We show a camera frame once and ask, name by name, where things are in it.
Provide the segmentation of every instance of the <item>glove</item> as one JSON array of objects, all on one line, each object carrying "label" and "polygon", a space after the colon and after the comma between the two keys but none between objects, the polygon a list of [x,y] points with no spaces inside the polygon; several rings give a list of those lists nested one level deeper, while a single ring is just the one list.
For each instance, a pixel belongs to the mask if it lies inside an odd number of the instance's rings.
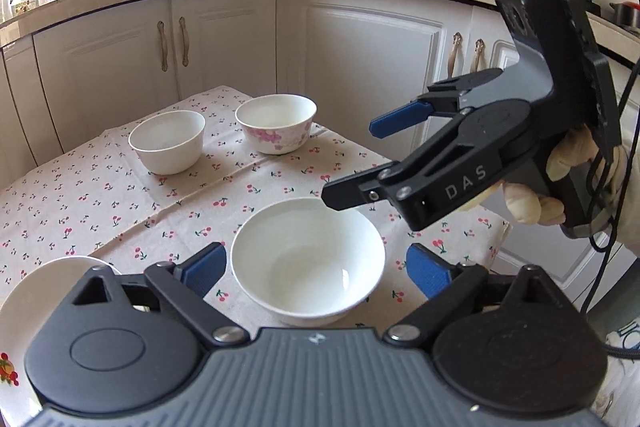
[{"label": "glove", "polygon": [[[614,161],[602,193],[607,208],[615,209],[620,198],[620,189],[627,165],[626,151],[631,146],[632,137],[623,133],[623,145],[614,150]],[[598,146],[593,141],[587,126],[569,131],[564,139],[552,150],[546,163],[546,174],[551,181],[558,181],[567,174],[571,167],[587,161],[593,161],[598,153]],[[596,183],[602,175],[604,162],[596,171]],[[519,223],[526,225],[560,225],[564,223],[564,204],[556,198],[536,194],[526,185],[498,182],[491,188],[476,196],[461,207],[467,210],[481,203],[498,188],[502,187],[504,199],[510,213]],[[626,190],[625,203],[618,224],[618,241],[628,247],[640,243],[640,227],[633,224],[633,216],[640,216],[640,164],[638,155],[632,159],[632,171]]]}]

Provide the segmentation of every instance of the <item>white container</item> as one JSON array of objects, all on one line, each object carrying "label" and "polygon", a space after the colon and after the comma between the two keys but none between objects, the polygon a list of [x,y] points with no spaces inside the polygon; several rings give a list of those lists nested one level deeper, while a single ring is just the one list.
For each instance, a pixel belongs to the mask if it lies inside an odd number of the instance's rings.
[{"label": "white container", "polygon": [[149,172],[177,174],[200,158],[205,122],[195,111],[157,114],[131,131],[129,145]]},{"label": "white container", "polygon": [[316,104],[296,94],[267,94],[236,109],[249,145],[263,154],[286,154],[309,139]]},{"label": "white container", "polygon": [[376,227],[318,198],[280,201],[250,217],[231,245],[242,290],[285,324],[330,324],[369,296],[385,267]]},{"label": "white container", "polygon": [[[2,305],[2,365],[9,375],[15,373],[15,380],[0,382],[0,409],[7,427],[20,427],[42,410],[24,373],[24,354],[66,294],[96,265],[109,266],[106,261],[82,255],[49,261],[22,279]],[[114,267],[111,269],[120,274]]]}]

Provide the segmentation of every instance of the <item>cherry print tablecloth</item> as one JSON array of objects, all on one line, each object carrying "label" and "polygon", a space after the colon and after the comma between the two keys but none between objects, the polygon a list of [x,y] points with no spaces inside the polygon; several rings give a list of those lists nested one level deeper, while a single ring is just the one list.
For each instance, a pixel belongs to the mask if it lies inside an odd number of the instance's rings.
[{"label": "cherry print tablecloth", "polygon": [[[385,162],[318,124],[294,153],[256,153],[234,117],[247,99],[218,87],[165,109],[196,110],[207,121],[204,153],[181,174],[146,171],[127,143],[134,122],[105,131],[0,192],[0,302],[40,264],[65,255],[95,255],[123,273],[138,273],[156,261],[183,261],[212,241],[229,248],[242,223],[268,204],[318,197],[327,181]],[[359,210],[384,237],[386,271],[368,301],[337,326],[386,328],[424,302],[404,270],[411,243],[452,263],[489,267],[510,229],[482,206],[454,212],[423,232],[411,232],[386,201]],[[230,270],[206,299],[252,333],[278,325],[241,292]]]}]

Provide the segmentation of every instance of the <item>cable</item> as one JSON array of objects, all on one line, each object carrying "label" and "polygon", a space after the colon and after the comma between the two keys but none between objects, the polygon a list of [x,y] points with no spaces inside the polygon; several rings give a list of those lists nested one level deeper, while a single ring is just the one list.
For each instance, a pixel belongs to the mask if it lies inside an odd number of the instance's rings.
[{"label": "cable", "polygon": [[[636,83],[636,78],[638,77],[639,73],[640,73],[640,58],[638,58],[638,61],[635,63],[635,65],[631,69],[631,73],[629,74],[629,79],[626,82],[625,89],[622,93],[622,96],[620,97],[620,103],[618,104],[618,115],[620,119],[622,119],[622,112],[625,109],[626,102],[628,101],[628,98],[631,94],[631,90],[633,89],[634,84]],[[593,285],[591,286],[591,289],[589,290],[589,293],[587,294],[587,297],[584,300],[582,307],[580,308],[580,314],[582,315],[586,315],[586,312],[589,309],[589,304],[591,304],[591,301],[593,300],[593,296],[595,295],[598,289],[598,286],[602,281],[602,276],[604,275],[604,271],[607,267],[607,263],[609,262],[609,257],[611,255],[613,245],[615,244],[615,241],[618,237],[618,225],[620,223],[620,216],[622,215],[622,206],[625,201],[626,188],[628,187],[629,180],[631,178],[633,158],[636,155],[636,148],[638,147],[639,137],[640,137],[640,115],[636,119],[636,129],[634,131],[634,137],[631,143],[631,149],[629,149],[629,157],[628,157],[628,162],[626,164],[625,176],[622,180],[622,185],[620,187],[620,199],[618,200],[615,216],[611,221],[611,233],[609,235],[609,240],[607,241],[607,244],[604,247],[600,247],[599,245],[596,244],[593,234],[589,238],[591,246],[596,251],[600,253],[604,253],[604,257],[603,257],[602,263],[600,264],[600,269],[598,270],[598,273],[595,279],[593,280]],[[604,181],[606,181],[607,177],[609,176],[610,164],[606,164],[604,166],[602,175],[598,181],[598,185],[596,186],[596,189],[593,192],[591,192],[591,188],[593,187],[593,177],[597,171],[597,167],[601,162],[601,159],[602,159],[602,156],[598,153],[587,175],[587,188],[591,195],[591,200],[589,203],[587,215],[589,216],[590,219],[593,217],[593,210],[595,208],[595,204],[599,200],[600,195],[604,190]],[[625,349],[622,347],[609,346],[608,344],[604,344],[604,346],[607,351],[607,354],[611,357],[616,357],[619,359],[628,359],[628,360],[640,360],[640,349]]]}]

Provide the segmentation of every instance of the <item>jar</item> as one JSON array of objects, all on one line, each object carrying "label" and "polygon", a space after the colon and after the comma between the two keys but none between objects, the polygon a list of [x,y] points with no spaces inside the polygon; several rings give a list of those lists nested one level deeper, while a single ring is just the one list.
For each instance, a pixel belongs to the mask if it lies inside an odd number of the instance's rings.
[{"label": "jar", "polygon": [[33,10],[38,6],[38,0],[11,0],[11,12],[13,16]]}]

